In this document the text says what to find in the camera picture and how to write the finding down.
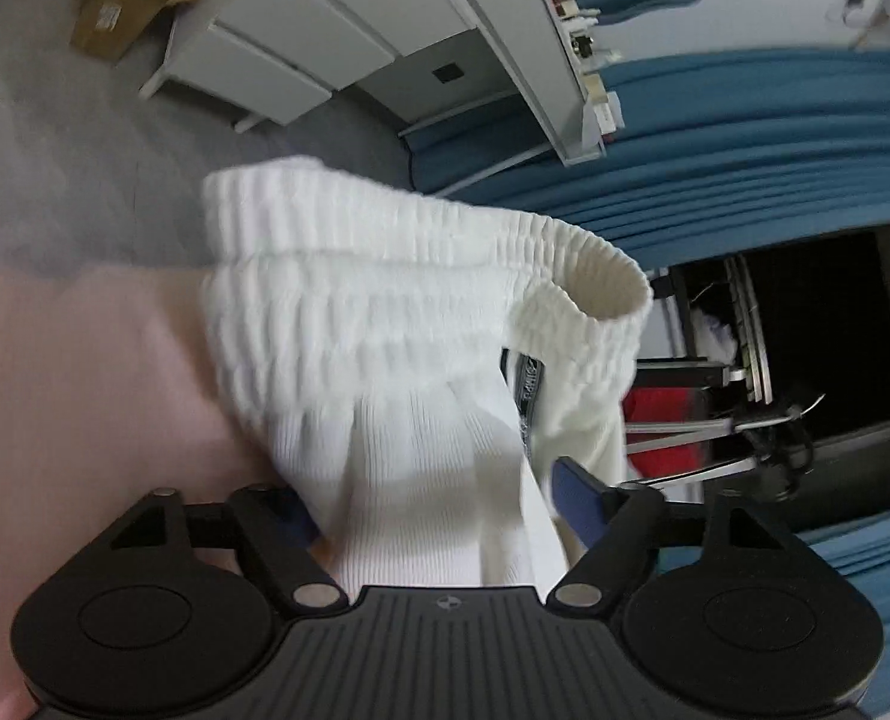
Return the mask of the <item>metal clothes drying rack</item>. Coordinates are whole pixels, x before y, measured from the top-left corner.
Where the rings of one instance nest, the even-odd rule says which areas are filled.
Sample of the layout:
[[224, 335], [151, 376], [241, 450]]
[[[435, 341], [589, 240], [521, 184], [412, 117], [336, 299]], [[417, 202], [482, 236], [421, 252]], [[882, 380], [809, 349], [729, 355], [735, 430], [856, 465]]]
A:
[[733, 343], [717, 359], [697, 348], [700, 322], [674, 271], [653, 281], [681, 319], [685, 358], [637, 362], [624, 401], [630, 468], [655, 488], [684, 488], [692, 496], [713, 479], [770, 476], [777, 499], [794, 496], [814, 466], [814, 444], [804, 418], [820, 405], [783, 406], [775, 399], [753, 278], [741, 255], [723, 262], [735, 321]]

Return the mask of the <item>blue curtain left panel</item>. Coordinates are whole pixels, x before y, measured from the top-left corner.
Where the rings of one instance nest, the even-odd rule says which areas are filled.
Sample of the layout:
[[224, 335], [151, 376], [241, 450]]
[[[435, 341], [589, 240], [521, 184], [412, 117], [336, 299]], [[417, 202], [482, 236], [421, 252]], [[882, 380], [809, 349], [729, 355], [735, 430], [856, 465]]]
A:
[[411, 181], [554, 216], [645, 266], [890, 224], [890, 50], [756, 49], [601, 70], [623, 126], [567, 166], [520, 99], [406, 135]]

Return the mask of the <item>pastel pink bed blanket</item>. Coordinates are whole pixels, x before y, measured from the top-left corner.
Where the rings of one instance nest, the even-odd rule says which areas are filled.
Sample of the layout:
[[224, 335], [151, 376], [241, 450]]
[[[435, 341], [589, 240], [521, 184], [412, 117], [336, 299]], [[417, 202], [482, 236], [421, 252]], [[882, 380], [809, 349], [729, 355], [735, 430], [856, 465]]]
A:
[[225, 499], [278, 475], [217, 395], [204, 271], [0, 266], [0, 718], [34, 702], [11, 655], [17, 606], [155, 488]]

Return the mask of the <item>white knit garment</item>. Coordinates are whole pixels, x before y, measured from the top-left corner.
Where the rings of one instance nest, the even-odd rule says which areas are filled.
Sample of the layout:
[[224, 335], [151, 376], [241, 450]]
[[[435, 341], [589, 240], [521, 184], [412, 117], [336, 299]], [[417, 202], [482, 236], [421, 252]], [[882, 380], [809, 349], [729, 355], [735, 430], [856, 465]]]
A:
[[569, 565], [552, 463], [626, 472], [642, 268], [549, 216], [308, 158], [211, 174], [203, 205], [219, 390], [339, 585], [549, 592]]

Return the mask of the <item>white desk with drawers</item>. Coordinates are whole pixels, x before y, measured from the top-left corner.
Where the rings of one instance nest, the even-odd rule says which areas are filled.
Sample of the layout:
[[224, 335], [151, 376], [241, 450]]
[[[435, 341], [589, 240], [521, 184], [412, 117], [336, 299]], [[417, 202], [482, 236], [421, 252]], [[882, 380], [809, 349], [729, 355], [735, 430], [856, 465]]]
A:
[[564, 164], [600, 158], [603, 127], [554, 0], [200, 0], [173, 21], [139, 94], [178, 82], [287, 125], [386, 67], [474, 31]]

